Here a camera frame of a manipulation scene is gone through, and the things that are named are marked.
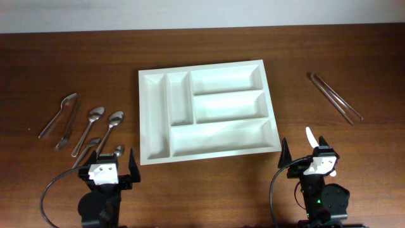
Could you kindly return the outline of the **large steel spoon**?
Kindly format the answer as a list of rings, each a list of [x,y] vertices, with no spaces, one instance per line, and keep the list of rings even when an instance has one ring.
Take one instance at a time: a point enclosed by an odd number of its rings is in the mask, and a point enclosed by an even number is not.
[[[111,131],[113,130],[114,127],[116,127],[123,121],[123,117],[124,117],[124,112],[122,112],[122,111],[116,111],[109,116],[108,130],[107,130],[105,136],[103,137],[102,141],[100,142],[100,145],[96,149],[97,156],[99,156],[101,154],[101,151],[103,150],[103,148],[106,144],[106,141],[107,141],[109,135],[111,134]]]
[[[76,144],[75,148],[73,149],[71,156],[76,157],[78,155],[78,152],[80,151],[80,148],[82,147],[89,131],[92,126],[92,124],[96,121],[99,120],[105,112],[105,107],[99,106],[91,110],[88,114],[88,125],[86,126],[86,129],[84,130],[84,133],[82,134],[81,138],[79,139],[78,143]]]

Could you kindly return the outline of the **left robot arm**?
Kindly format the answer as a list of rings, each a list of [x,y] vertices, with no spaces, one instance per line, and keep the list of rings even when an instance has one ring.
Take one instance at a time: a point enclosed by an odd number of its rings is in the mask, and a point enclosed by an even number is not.
[[[141,180],[135,162],[134,151],[130,150],[129,174],[118,175],[116,154],[98,155],[92,152],[78,173],[90,189],[78,203],[82,227],[118,227],[122,191],[131,190]]]

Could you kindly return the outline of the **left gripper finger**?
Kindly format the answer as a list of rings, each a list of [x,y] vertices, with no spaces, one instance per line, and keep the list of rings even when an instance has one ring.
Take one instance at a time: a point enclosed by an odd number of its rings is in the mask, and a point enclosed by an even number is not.
[[[97,153],[93,151],[87,161],[84,163],[84,166],[89,168],[92,164],[97,162]]]
[[[129,156],[129,161],[128,161],[128,169],[130,171],[130,180],[132,183],[134,182],[140,182],[141,181],[141,176],[139,172],[139,168],[137,166],[137,163],[135,161],[135,156],[134,156],[134,149],[130,149],[130,156]]]

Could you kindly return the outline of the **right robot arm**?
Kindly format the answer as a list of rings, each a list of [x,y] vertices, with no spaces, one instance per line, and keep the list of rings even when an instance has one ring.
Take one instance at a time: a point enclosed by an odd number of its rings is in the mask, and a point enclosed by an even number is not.
[[[307,219],[299,227],[342,227],[347,219],[350,192],[338,184],[326,184],[325,177],[335,172],[340,156],[323,137],[311,155],[292,160],[287,140],[282,140],[278,168],[287,169],[287,178],[298,179]]]

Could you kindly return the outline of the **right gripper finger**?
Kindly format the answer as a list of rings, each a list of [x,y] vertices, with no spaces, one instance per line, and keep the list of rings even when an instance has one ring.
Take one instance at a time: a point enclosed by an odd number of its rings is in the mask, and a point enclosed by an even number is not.
[[[319,147],[329,147],[330,145],[326,142],[323,136],[319,137]]]
[[[290,150],[289,150],[287,140],[286,140],[286,138],[283,138],[283,140],[282,140],[282,151],[281,151],[279,162],[278,162],[278,168],[282,168],[282,167],[286,166],[291,161],[292,161],[292,157],[291,157],[291,154],[290,154]]]

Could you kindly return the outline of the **steel fork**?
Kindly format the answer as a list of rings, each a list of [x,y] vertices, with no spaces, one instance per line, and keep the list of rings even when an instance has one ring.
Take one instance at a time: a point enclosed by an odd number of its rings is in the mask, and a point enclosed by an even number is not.
[[[56,121],[58,120],[58,118],[60,117],[60,115],[62,114],[65,106],[67,105],[67,103],[69,101],[71,101],[73,98],[76,98],[78,96],[78,94],[75,92],[71,95],[68,95],[67,97],[65,97],[60,104],[60,109],[59,112],[57,112],[57,114],[55,114],[55,116],[53,117],[53,119],[44,127],[44,129],[42,130],[42,132],[39,134],[38,138],[41,139],[42,137],[44,137],[47,132],[51,129],[51,127],[56,123]]]
[[[70,118],[66,125],[63,137],[61,138],[60,142],[54,148],[55,151],[60,151],[61,149],[63,149],[66,146],[67,142],[70,140],[70,137],[72,134],[72,126],[77,117],[80,106],[81,106],[81,100],[79,98],[77,98],[77,100],[75,102],[75,106],[73,107],[72,114],[70,115]]]

